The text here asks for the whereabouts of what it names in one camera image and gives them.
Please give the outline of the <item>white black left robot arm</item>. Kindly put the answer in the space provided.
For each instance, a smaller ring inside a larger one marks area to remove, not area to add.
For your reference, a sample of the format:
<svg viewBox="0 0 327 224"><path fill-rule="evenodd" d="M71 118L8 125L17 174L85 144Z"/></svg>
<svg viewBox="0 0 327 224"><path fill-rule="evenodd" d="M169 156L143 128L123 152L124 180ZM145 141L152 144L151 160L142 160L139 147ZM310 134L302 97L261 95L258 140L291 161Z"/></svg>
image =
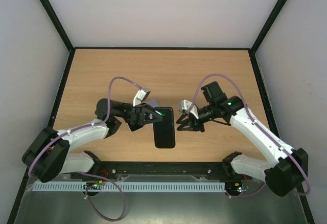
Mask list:
<svg viewBox="0 0 327 224"><path fill-rule="evenodd" d="M133 105L106 98L98 101L95 114L94 120L79 127L63 130L44 128L22 156L29 176L34 175L46 183L60 174L88 172L95 160L88 152L73 153L74 149L114 135L121 125L119 118L123 118L131 131L136 131L166 117L158 108L146 103Z"/></svg>

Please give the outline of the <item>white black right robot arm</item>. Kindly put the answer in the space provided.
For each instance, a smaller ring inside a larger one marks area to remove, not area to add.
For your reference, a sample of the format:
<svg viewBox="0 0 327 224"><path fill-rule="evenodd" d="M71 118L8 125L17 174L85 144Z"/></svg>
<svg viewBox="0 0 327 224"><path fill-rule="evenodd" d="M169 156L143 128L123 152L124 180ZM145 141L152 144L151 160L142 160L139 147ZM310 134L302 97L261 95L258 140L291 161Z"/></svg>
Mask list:
<svg viewBox="0 0 327 224"><path fill-rule="evenodd" d="M177 129L204 132L206 122L221 118L240 131L265 158L258 160L241 152L231 153L222 161L223 174L227 178L241 174L256 178L280 197L306 180L309 157L305 150L296 150L283 142L254 116L239 96L227 97L217 82L201 87L200 91L208 105L198 108L192 101L180 101Z"/></svg>

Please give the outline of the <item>black smartphone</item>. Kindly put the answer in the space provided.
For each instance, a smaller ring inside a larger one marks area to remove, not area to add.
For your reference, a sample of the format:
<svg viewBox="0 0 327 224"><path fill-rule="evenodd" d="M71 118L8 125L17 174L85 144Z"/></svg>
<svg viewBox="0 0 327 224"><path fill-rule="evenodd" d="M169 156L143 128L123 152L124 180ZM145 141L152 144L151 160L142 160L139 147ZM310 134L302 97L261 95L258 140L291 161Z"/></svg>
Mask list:
<svg viewBox="0 0 327 224"><path fill-rule="evenodd" d="M154 144L156 148L172 149L175 147L174 111L171 107L156 107L162 121L153 124Z"/></svg>

